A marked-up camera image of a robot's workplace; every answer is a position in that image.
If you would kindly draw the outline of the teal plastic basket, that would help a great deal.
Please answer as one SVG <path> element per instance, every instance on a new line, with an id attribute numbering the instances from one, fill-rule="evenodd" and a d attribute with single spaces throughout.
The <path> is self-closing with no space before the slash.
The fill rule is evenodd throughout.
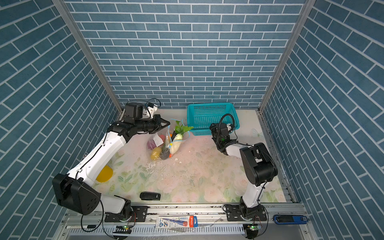
<path id="1" fill-rule="evenodd" d="M 190 104 L 187 107 L 187 123 L 194 127 L 194 136 L 210 136 L 210 125 L 219 123 L 222 116 L 231 114 L 235 119 L 235 129 L 240 128 L 240 121 L 236 109 L 231 103 Z"/>

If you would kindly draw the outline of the toothbrush blister package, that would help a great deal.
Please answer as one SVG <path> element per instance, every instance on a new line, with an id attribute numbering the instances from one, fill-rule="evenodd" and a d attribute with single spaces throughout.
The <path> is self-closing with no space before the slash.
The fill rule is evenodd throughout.
<path id="1" fill-rule="evenodd" d="M 194 215 L 161 216 L 161 217 L 157 217 L 155 228 L 157 229 L 197 228 L 198 226 L 199 226 L 198 219 Z"/>

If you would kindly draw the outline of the yellow pen cup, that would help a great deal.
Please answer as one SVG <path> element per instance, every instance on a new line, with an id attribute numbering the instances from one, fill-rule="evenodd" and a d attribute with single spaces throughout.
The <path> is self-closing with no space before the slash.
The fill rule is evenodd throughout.
<path id="1" fill-rule="evenodd" d="M 110 166 L 106 165 L 97 176 L 96 181 L 99 183 L 105 183 L 111 179 L 113 174 L 113 169 Z"/>

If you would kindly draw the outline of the green toy leaf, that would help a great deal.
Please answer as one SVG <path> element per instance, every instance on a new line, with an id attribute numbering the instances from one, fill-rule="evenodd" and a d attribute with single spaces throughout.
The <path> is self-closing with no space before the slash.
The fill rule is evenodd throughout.
<path id="1" fill-rule="evenodd" d="M 183 135 L 184 133 L 191 131 L 193 128 L 194 127 L 185 126 L 181 121 L 176 121 L 174 132 L 177 135 Z"/>

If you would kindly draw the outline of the white toy garlic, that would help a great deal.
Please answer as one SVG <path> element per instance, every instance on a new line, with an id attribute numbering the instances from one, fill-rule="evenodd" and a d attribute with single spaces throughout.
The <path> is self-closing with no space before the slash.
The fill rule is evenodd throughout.
<path id="1" fill-rule="evenodd" d="M 181 143 L 183 142 L 183 135 L 177 135 L 175 138 L 175 143 L 176 143 L 176 150 L 178 151 L 180 148 Z"/>

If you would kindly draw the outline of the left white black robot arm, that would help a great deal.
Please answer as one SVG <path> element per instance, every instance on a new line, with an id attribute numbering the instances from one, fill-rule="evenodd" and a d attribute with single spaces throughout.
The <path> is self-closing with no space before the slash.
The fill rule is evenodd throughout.
<path id="1" fill-rule="evenodd" d="M 82 215 L 92 212 L 115 214 L 129 221 L 133 210 L 130 200 L 119 196 L 108 196 L 93 189 L 93 184 L 109 160 L 134 135 L 155 134 L 170 125 L 170 122 L 154 115 L 149 120 L 116 121 L 98 145 L 66 174 L 57 174 L 53 189 L 59 206 Z"/>

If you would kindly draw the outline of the purple toy onion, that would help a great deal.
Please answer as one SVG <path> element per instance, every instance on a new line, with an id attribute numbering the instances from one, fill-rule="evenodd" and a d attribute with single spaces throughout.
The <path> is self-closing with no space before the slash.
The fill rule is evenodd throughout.
<path id="1" fill-rule="evenodd" d="M 149 149 L 149 150 L 153 150 L 153 149 L 155 149 L 157 147 L 157 144 L 156 144 L 156 142 L 154 141 L 154 140 L 148 140 L 147 141 L 147 148 Z"/>

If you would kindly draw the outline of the blue black tool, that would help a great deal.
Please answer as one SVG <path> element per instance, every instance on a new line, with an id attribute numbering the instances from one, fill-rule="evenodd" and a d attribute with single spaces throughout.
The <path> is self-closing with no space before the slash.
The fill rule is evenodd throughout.
<path id="1" fill-rule="evenodd" d="M 273 221 L 277 225 L 305 225 L 308 218 L 302 215 L 274 215 Z"/>

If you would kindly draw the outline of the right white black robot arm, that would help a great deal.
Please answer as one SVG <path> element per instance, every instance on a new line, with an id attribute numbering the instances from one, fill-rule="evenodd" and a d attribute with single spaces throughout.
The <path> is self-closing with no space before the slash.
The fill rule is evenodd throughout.
<path id="1" fill-rule="evenodd" d="M 248 185 L 240 198 L 237 214 L 245 220 L 267 220 L 267 211 L 261 204 L 261 197 L 267 184 L 278 175 L 278 169 L 265 144 L 245 145 L 231 139 L 230 133 L 235 130 L 232 124 L 213 123 L 210 130 L 221 153 L 242 160 Z"/>

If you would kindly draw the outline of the black rectangular device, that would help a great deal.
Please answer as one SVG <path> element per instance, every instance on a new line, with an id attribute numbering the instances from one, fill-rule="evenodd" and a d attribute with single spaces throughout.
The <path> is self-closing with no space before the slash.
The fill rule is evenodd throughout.
<path id="1" fill-rule="evenodd" d="M 161 194 L 154 192 L 141 192 L 140 199 L 142 201 L 159 201 L 161 199 Z"/>

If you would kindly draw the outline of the aluminium mounting rail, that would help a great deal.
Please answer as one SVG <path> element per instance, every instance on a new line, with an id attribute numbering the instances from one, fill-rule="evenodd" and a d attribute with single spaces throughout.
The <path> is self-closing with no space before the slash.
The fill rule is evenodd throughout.
<path id="1" fill-rule="evenodd" d="M 240 240 L 315 240 L 314 227 L 303 204 L 263 203 L 268 219 L 245 220 L 237 212 L 239 204 L 228 203 L 136 203 L 129 222 L 120 222 L 112 214 L 91 213 L 83 216 L 68 211 L 55 240 L 159 240 L 159 239 L 240 239 Z M 194 215 L 197 228 L 155 228 L 157 217 Z M 277 225 L 274 215 L 302 215 L 305 225 Z M 72 225 L 96 225 L 92 231 L 66 229 Z"/>

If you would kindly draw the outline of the clear zip top bag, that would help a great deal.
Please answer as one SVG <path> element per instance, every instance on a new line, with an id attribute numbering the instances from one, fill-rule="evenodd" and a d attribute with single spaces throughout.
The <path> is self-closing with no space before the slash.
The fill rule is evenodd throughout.
<path id="1" fill-rule="evenodd" d="M 164 150 L 165 148 L 168 148 L 169 149 L 169 145 L 170 145 L 170 142 L 171 142 L 171 137 L 172 137 L 172 134 L 174 132 L 174 129 L 175 129 L 175 125 L 176 125 L 176 121 L 181 121 L 185 126 L 188 126 L 187 124 L 184 123 L 184 120 L 177 120 L 177 119 L 170 119 L 171 120 L 171 124 L 166 127 L 164 130 L 161 130 L 159 133 L 156 133 L 154 135 L 152 135 L 149 140 L 154 140 L 157 144 L 157 147 L 160 147 L 162 148 L 162 150 Z M 165 135 L 166 136 L 166 140 L 165 142 L 163 143 L 163 141 L 161 140 L 161 138 L 159 137 L 159 135 Z M 181 143 L 181 145 L 190 138 L 191 136 L 191 131 L 189 132 L 186 132 L 183 134 L 183 142 Z M 149 150 L 147 148 L 147 152 L 148 152 L 148 156 L 150 158 L 150 155 L 152 153 L 152 150 Z"/>

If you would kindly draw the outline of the yellow toy potato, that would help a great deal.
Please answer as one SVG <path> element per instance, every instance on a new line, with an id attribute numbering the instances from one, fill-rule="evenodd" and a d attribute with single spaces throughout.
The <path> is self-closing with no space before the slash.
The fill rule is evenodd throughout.
<path id="1" fill-rule="evenodd" d="M 161 153 L 162 153 L 162 148 L 160 147 L 154 148 L 150 155 L 151 160 L 157 160 L 158 158 L 160 158 Z"/>

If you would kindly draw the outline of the black marker pen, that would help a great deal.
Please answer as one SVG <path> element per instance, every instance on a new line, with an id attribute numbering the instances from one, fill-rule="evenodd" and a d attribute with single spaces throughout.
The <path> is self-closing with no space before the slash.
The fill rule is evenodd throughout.
<path id="1" fill-rule="evenodd" d="M 97 228 L 96 225 L 85 225 L 85 226 L 72 225 L 72 226 L 66 226 L 66 229 L 81 229 L 81 230 L 86 230 L 86 231 L 92 231 L 92 230 L 94 230 L 96 228 Z"/>

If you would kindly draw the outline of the black toy avocado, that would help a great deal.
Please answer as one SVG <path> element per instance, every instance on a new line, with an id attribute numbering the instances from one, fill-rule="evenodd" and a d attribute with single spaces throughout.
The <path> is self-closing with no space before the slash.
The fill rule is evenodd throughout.
<path id="1" fill-rule="evenodd" d="M 160 158 L 161 158 L 162 160 L 166 160 L 166 159 L 169 158 L 169 155 L 170 155 L 170 149 L 165 148 L 164 150 L 162 150 L 161 155 L 160 155 Z"/>

